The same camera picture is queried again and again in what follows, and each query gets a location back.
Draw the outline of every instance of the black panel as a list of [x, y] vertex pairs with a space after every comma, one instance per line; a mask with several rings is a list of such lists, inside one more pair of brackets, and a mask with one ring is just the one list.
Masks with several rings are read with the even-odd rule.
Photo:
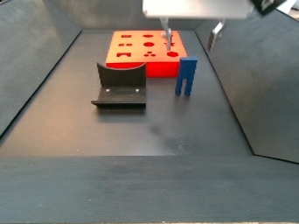
[[[53, 0], [84, 30], [162, 30], [159, 18], [148, 19], [142, 0]], [[171, 19], [174, 30], [194, 31], [199, 19]]]
[[0, 135], [68, 50], [80, 28], [52, 1], [0, 7]]
[[134, 68], [118, 69], [97, 63], [100, 85], [108, 87], [146, 87], [146, 63]]
[[0, 179], [0, 223], [299, 221], [299, 166], [262, 157], [11, 157]]
[[[207, 45], [216, 21], [198, 28]], [[228, 21], [210, 60], [258, 155], [299, 162], [299, 23], [279, 11]]]

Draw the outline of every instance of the red block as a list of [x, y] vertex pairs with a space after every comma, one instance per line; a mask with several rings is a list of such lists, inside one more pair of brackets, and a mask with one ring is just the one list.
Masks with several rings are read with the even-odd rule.
[[138, 67], [146, 62], [147, 77], [176, 77], [180, 57], [187, 57], [178, 31], [172, 32], [172, 50], [167, 52], [163, 31], [115, 31], [107, 67]]

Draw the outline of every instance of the round hole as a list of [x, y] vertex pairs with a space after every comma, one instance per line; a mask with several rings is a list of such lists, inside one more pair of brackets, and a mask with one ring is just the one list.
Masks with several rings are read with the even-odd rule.
[[155, 43], [152, 43], [152, 42], [146, 42], [144, 43], [144, 46], [154, 46], [155, 45]]
[[154, 35], [152, 34], [146, 34], [144, 38], [150, 39]]
[[170, 57], [178, 57], [179, 56], [179, 53], [178, 52], [168, 52], [167, 53], [167, 55], [170, 56]]

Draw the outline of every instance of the gray wall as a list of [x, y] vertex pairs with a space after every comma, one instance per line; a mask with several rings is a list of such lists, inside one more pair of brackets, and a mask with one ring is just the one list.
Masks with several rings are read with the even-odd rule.
[[[196, 29], [204, 46], [215, 25]], [[228, 21], [208, 55], [254, 152], [299, 162], [299, 23], [279, 11]]]
[[[162, 30], [143, 14], [143, 0], [53, 0], [84, 30]], [[194, 31], [200, 20], [172, 20], [175, 30]]]
[[0, 4], [0, 135], [79, 33], [51, 0]]

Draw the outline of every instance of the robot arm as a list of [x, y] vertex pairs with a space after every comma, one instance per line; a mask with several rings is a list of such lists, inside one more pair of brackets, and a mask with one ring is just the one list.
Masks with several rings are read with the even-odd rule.
[[262, 15], [270, 13], [286, 0], [144, 0], [143, 12], [148, 18], [160, 18], [167, 39], [167, 51], [171, 50], [172, 30], [168, 18], [210, 18], [220, 22], [210, 35], [210, 49], [224, 27], [226, 19], [244, 19], [254, 5]]

